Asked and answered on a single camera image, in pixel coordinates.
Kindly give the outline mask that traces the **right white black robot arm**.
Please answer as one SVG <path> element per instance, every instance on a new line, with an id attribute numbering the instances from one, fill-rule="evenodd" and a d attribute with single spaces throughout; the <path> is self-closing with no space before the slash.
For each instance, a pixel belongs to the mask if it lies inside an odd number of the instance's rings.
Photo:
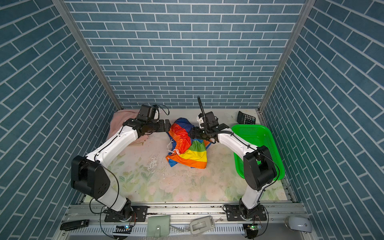
<path id="1" fill-rule="evenodd" d="M 212 129 L 193 127 L 189 137 L 196 140 L 214 139 L 243 158 L 244 176 L 248 184 L 245 194 L 239 201 L 239 212 L 243 219 L 249 220 L 261 209 L 260 199 L 265 188 L 274 183 L 279 168 L 266 155 L 268 148 L 257 147 L 235 134 L 227 125 L 221 124 Z"/>

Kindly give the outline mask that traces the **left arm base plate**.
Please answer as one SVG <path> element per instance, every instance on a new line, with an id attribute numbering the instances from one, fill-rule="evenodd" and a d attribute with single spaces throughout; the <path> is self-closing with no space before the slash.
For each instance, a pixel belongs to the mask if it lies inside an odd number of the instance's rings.
<path id="1" fill-rule="evenodd" d="M 120 212 L 107 210 L 105 222 L 144 222 L 147 217 L 148 208 L 148 206 L 130 206 L 130 208 L 123 208 Z"/>

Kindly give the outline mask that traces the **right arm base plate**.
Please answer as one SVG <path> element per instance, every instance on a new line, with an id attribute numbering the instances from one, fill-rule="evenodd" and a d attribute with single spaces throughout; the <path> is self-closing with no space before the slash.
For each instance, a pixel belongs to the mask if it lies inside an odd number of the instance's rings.
<path id="1" fill-rule="evenodd" d="M 258 205 L 255 208 L 248 210 L 244 206 L 239 205 L 223 205 L 223 210 L 227 216 L 227 221 L 266 221 L 267 213 L 263 205 Z"/>

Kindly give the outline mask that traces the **colourful patterned shorts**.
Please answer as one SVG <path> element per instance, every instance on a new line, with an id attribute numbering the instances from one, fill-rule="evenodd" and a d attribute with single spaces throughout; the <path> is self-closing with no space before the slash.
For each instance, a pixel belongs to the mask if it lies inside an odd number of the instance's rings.
<path id="1" fill-rule="evenodd" d="M 189 137 L 189 131 L 194 127 L 187 119 L 179 118 L 167 133 L 172 146 L 166 156 L 171 167 L 182 164 L 196 169 L 205 169 L 208 163 L 207 149 L 211 142 Z"/>

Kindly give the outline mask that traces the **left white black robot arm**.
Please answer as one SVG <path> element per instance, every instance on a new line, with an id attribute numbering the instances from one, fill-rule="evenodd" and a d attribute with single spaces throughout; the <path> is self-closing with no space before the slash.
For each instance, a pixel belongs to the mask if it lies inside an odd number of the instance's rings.
<path id="1" fill-rule="evenodd" d="M 131 201 L 115 190 L 107 174 L 108 166 L 128 145 L 145 134 L 170 130 L 169 120 L 128 119 L 118 132 L 104 144 L 85 157 L 76 156 L 71 163 L 71 186 L 73 189 L 94 198 L 107 207 L 110 215 L 120 222 L 133 216 Z"/>

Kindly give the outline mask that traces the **green plastic basket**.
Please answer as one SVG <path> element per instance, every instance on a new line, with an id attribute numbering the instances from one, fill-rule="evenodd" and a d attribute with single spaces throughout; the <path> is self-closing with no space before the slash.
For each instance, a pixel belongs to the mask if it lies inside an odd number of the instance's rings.
<path id="1" fill-rule="evenodd" d="M 281 180 L 285 176 L 284 165 L 278 151 L 277 145 L 271 131 L 262 125 L 235 125 L 232 127 L 233 132 L 246 142 L 258 147 L 265 146 L 269 149 L 271 159 L 279 167 L 278 176 L 275 180 Z"/>

